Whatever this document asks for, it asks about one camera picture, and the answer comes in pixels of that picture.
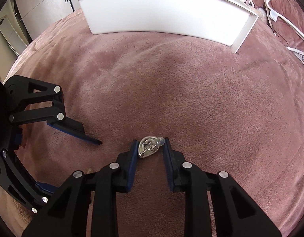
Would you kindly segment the person's left hand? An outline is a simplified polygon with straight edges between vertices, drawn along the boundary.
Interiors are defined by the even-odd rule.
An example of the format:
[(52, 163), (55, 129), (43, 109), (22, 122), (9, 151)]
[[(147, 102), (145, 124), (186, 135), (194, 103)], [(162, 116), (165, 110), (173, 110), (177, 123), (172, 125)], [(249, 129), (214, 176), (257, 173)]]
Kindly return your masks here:
[(21, 134), (22, 134), (22, 142), (20, 147), (25, 150), (29, 144), (32, 127), (30, 126), (30, 124), (26, 124), (26, 125), (20, 125), (19, 128), (21, 129)]

